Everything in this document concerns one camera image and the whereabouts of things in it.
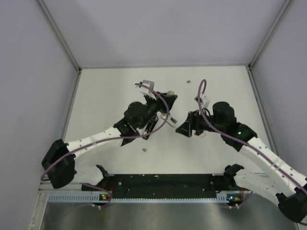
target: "gray wall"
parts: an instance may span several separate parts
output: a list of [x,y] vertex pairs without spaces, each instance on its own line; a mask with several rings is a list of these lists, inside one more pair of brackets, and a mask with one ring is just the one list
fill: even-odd
[[45,0],[81,67],[247,64],[285,0]]
[[307,174],[307,1],[296,0],[253,72],[281,156]]
[[76,72],[34,0],[0,6],[0,229],[23,230]]

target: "cable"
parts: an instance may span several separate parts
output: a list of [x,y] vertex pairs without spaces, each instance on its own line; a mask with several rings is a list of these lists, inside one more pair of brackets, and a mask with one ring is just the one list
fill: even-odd
[[[137,86],[140,86],[140,87],[144,87],[148,90],[150,90],[154,95],[156,95],[162,102],[163,104],[165,105],[166,107],[166,118],[164,119],[163,123],[158,127],[156,128],[155,130],[147,133],[147,134],[142,134],[142,135],[139,135],[139,136],[132,136],[132,137],[115,137],[115,138],[106,138],[106,139],[101,139],[101,140],[98,140],[96,141],[96,144],[99,144],[99,143],[102,143],[102,142],[105,142],[105,141],[109,141],[109,140],[118,140],[118,139],[136,139],[136,138],[142,138],[142,137],[146,137],[146,136],[149,136],[155,132],[157,132],[158,130],[160,130],[167,122],[168,120],[168,116],[169,116],[169,108],[168,108],[168,104],[166,103],[166,101],[163,99],[163,97],[161,97],[156,91],[154,91],[153,89],[149,88],[148,86],[146,85],[143,85],[143,84],[140,84],[140,83],[135,83],[135,85]],[[84,145],[82,147],[79,147],[77,149],[74,149],[73,151],[71,152],[68,152],[66,154],[64,154],[63,156],[61,156],[59,159],[57,159],[54,163],[52,163],[44,172],[43,174],[41,175],[40,179],[41,181],[44,181],[44,177],[47,175],[47,173],[54,167],[56,166],[61,160],[63,160],[65,157],[71,155],[71,154],[74,154],[75,152],[78,152],[80,150],[83,150],[85,148],[88,148],[90,146],[92,146],[93,143],[90,143],[90,144],[87,144],[87,145]]]
[[203,109],[208,113],[208,116],[211,116],[209,109],[207,109],[207,108],[203,108]]
[[[281,168],[279,168],[277,165],[274,164],[274,162],[272,160],[270,160],[266,155],[264,155],[260,150],[258,150],[257,148],[255,148],[254,146],[248,144],[247,142],[244,142],[240,139],[237,139],[231,135],[228,135],[220,130],[218,130],[216,127],[214,127],[210,122],[209,120],[206,118],[203,110],[201,109],[201,101],[200,101],[200,96],[201,96],[201,88],[202,88],[202,85],[204,84],[204,87],[203,87],[203,90],[202,90],[202,93],[205,92],[206,90],[206,87],[207,87],[207,81],[206,79],[203,79],[200,83],[200,86],[198,88],[198,93],[197,93],[197,102],[198,102],[198,107],[199,107],[199,110],[201,112],[201,116],[203,117],[203,119],[205,120],[205,122],[207,123],[207,125],[213,129],[216,133],[219,133],[221,134],[222,136],[226,137],[226,138],[229,138],[229,139],[232,139],[234,141],[237,141],[239,143],[241,143],[242,145],[245,145],[249,148],[251,148],[252,150],[256,151],[260,156],[262,156],[267,162],[269,162],[271,165],[274,165],[274,167],[279,171],[281,172],[284,176],[286,176],[290,181],[292,181],[298,188],[300,188],[304,193],[305,195],[307,195],[307,190],[303,188],[303,186],[301,186],[295,179],[293,179],[289,174],[287,174],[284,170],[282,170]],[[249,199],[251,194],[248,195],[248,197],[242,202],[242,204],[240,205],[243,205],[243,203],[245,201],[247,201]],[[307,226],[307,223],[299,223],[301,225],[304,225],[304,226]]]

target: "white table surface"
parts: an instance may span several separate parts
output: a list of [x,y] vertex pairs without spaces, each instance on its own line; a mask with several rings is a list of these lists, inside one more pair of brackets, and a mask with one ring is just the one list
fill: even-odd
[[[171,67],[131,69],[84,69],[78,85],[65,141],[73,141],[99,133],[123,118],[128,105],[145,102],[134,82],[150,80],[160,92],[174,91],[178,98],[171,110],[177,126],[187,118],[188,111],[198,109],[194,97],[199,83],[207,79],[209,106],[228,102],[237,120],[250,126],[268,145],[268,139],[256,99],[244,66]],[[109,173],[222,173],[227,165],[238,163],[253,172],[261,170],[249,159],[226,145],[215,133],[201,139],[175,133],[165,125],[146,141],[106,150],[92,159]]]

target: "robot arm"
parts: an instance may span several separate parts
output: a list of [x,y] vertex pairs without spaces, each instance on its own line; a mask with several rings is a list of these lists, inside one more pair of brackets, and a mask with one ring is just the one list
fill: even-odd
[[[145,85],[151,90],[154,88],[152,81],[144,80],[141,85]],[[101,165],[90,164],[89,159],[106,149],[124,146],[132,142],[141,136],[138,129],[145,129],[143,139],[147,140],[149,135],[145,135],[152,132],[158,121],[157,113],[162,114],[162,119],[166,118],[167,109],[164,102],[152,94],[149,89],[140,87],[140,91],[146,99],[145,104],[132,102],[124,112],[124,118],[107,130],[76,141],[64,143],[60,139],[53,142],[42,161],[42,166],[48,171],[48,178],[54,188],[61,188],[70,182],[98,184],[105,187],[104,183],[108,181],[109,177],[107,171]],[[174,95],[174,92],[157,92],[157,94],[164,99],[168,109],[171,110],[177,95]],[[173,126],[176,121],[168,116],[166,122]],[[64,155],[67,156],[50,169],[50,166]]]
[[[208,99],[201,97],[201,109],[206,109]],[[301,222],[307,215],[307,196],[300,189],[307,189],[307,178],[274,154],[248,126],[237,122],[232,107],[226,102],[213,105],[213,115],[205,114],[214,128],[235,137],[248,146],[221,135],[223,141],[256,163],[265,174],[254,174],[240,165],[227,166],[224,176],[234,185],[246,188],[272,201],[280,211],[294,222]],[[195,131],[200,136],[204,131],[216,132],[201,116],[199,110],[188,113],[186,121],[176,129],[186,137]]]

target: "purple cable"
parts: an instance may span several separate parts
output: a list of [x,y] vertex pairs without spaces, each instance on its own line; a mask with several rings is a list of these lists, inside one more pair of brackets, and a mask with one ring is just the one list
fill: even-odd
[[[163,123],[158,127],[156,128],[155,130],[147,133],[147,134],[142,134],[142,135],[139,135],[139,136],[133,136],[133,137],[116,137],[116,138],[106,138],[106,139],[102,139],[102,140],[99,140],[99,141],[96,141],[96,144],[99,144],[99,143],[102,143],[102,142],[105,142],[105,141],[109,141],[109,140],[118,140],[118,139],[136,139],[136,138],[142,138],[142,137],[146,137],[146,136],[149,136],[155,132],[157,132],[158,130],[160,130],[164,125],[165,123],[167,122],[167,119],[168,119],[168,116],[169,116],[169,108],[168,108],[168,104],[166,103],[166,101],[163,99],[163,97],[161,97],[156,91],[152,90],[151,88],[147,87],[146,85],[142,85],[140,83],[135,83],[135,85],[137,86],[140,86],[140,87],[144,87],[148,90],[150,90],[154,95],[156,95],[162,102],[163,104],[165,105],[166,107],[166,118],[165,120],[163,121]],[[92,146],[93,143],[91,144],[87,144],[87,145],[84,145],[82,147],[79,147],[77,149],[74,149],[73,151],[71,152],[68,152],[66,153],[65,155],[61,156],[59,159],[57,159],[54,163],[52,163],[44,172],[43,174],[41,175],[40,177],[40,180],[41,181],[46,181],[46,179],[44,179],[44,177],[47,175],[47,173],[53,169],[54,166],[56,166],[61,160],[63,160],[65,157],[71,155],[71,154],[74,154],[75,152],[78,152],[80,150],[83,150],[85,148],[88,148],[90,146]]]
[[[260,150],[258,150],[257,148],[255,148],[254,146],[248,144],[247,142],[244,142],[240,139],[237,139],[235,137],[232,137],[231,135],[228,135],[226,133],[223,133],[222,131],[218,130],[217,128],[215,128],[210,122],[209,120],[206,118],[202,108],[201,108],[201,100],[200,100],[200,96],[201,96],[201,88],[202,88],[202,85],[204,84],[204,89],[202,90],[202,92],[204,93],[205,90],[206,90],[206,86],[207,86],[207,81],[206,79],[203,79],[200,83],[200,86],[198,88],[198,93],[197,93],[197,102],[198,102],[198,107],[199,107],[199,110],[200,110],[200,113],[201,113],[201,116],[203,117],[203,119],[205,120],[205,122],[207,123],[207,125],[213,129],[216,133],[219,133],[221,134],[222,136],[224,137],[227,137],[229,139],[232,139],[234,141],[237,141],[239,143],[241,143],[242,145],[245,145],[249,148],[251,148],[252,150],[255,150],[260,156],[262,156],[267,162],[269,162],[271,165],[274,166],[274,168],[276,168],[278,171],[280,171],[283,175],[285,175],[290,181],[292,181],[298,188],[300,188],[304,193],[305,195],[307,195],[307,191],[306,189],[303,188],[303,186],[301,186],[295,179],[293,179],[289,174],[287,174],[284,170],[280,169],[277,165],[275,165],[275,163],[270,160],[266,155],[264,155]],[[304,226],[307,226],[307,223],[299,223],[301,225],[304,225]]]
[[[82,184],[82,185],[85,185],[87,187],[90,187],[90,188],[94,188],[94,189],[98,189],[98,190],[101,190],[103,192],[106,192],[110,195],[110,199],[108,199],[108,202],[105,203],[102,207],[106,207],[110,204],[111,200],[112,200],[112,193],[110,193],[108,190],[106,189],[103,189],[103,188],[100,188],[100,187],[97,187],[97,186],[94,186],[94,185],[91,185],[91,184]],[[64,218],[66,218],[69,214],[73,213],[74,211],[76,211],[77,209],[81,208],[81,207],[85,207],[85,206],[92,206],[91,204],[83,204],[83,205],[79,205],[77,207],[75,207],[73,210],[71,211],[68,211],[67,213],[65,213],[60,219],[56,220],[56,221],[52,221],[51,220],[51,217],[50,217],[50,213],[48,212],[47,214],[47,217],[48,217],[48,221],[52,224],[52,225],[55,225],[57,223],[59,223],[61,220],[63,220]]]

